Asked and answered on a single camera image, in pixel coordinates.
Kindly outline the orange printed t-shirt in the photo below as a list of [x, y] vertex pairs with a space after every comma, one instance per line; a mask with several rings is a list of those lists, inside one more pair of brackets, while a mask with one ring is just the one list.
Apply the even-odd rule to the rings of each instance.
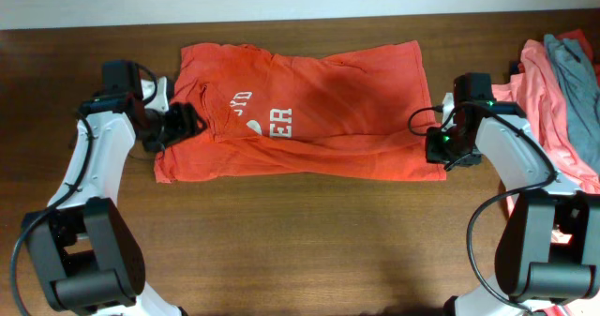
[[188, 46], [173, 102], [191, 105], [204, 130], [158, 155], [159, 183], [283, 173], [446, 177], [415, 135], [436, 122], [416, 41], [321, 59], [249, 44]]

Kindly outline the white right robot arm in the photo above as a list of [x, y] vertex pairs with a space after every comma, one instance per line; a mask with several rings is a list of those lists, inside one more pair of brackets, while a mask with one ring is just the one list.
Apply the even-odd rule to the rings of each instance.
[[[479, 281], [450, 297], [445, 315], [543, 315], [599, 293], [599, 197], [584, 192], [552, 162], [515, 102], [497, 100], [491, 79], [466, 73], [438, 106], [442, 124], [426, 131], [426, 159], [443, 166], [487, 159], [505, 191], [470, 217], [467, 255]], [[494, 274], [485, 278], [474, 259], [475, 222], [491, 205], [515, 202], [496, 248]]]

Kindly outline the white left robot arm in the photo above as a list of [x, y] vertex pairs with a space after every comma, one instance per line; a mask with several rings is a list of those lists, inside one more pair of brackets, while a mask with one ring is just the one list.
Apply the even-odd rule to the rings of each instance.
[[45, 209], [26, 214], [9, 265], [21, 314], [17, 261], [28, 251], [49, 306], [76, 315], [174, 315], [147, 282], [143, 253], [117, 209], [126, 160], [136, 142], [166, 149], [200, 134], [204, 121], [174, 103], [174, 83], [129, 60], [103, 64], [102, 88], [77, 110], [77, 136], [64, 179]]

